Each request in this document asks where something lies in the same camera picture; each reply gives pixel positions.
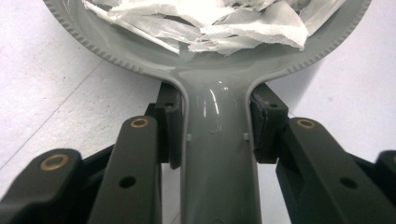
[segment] screw hole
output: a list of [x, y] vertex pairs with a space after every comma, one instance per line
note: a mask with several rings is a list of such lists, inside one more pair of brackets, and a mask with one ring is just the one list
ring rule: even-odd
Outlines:
[[131, 122], [131, 126], [134, 128], [143, 128], [148, 124], [149, 124], [149, 121], [147, 119], [134, 119]]
[[300, 126], [305, 127], [306, 129], [311, 129], [315, 127], [315, 123], [307, 119], [299, 119], [297, 123], [300, 124]]
[[172, 108], [172, 107], [174, 107], [175, 105], [173, 104], [173, 103], [166, 103], [165, 104], [165, 107], [167, 107], [167, 108]]
[[136, 179], [133, 176], [126, 176], [120, 181], [120, 187], [128, 189], [136, 183]]
[[134, 124], [135, 125], [143, 125], [143, 124], [145, 124], [146, 122], [145, 121], [143, 121], [142, 119], [140, 119], [140, 120], [137, 120]]
[[67, 155], [55, 154], [43, 160], [40, 164], [40, 168], [43, 171], [53, 171], [63, 167], [68, 161], [69, 157]]
[[340, 182], [349, 189], [356, 189], [358, 187], [358, 184], [355, 181], [346, 177], [341, 178]]

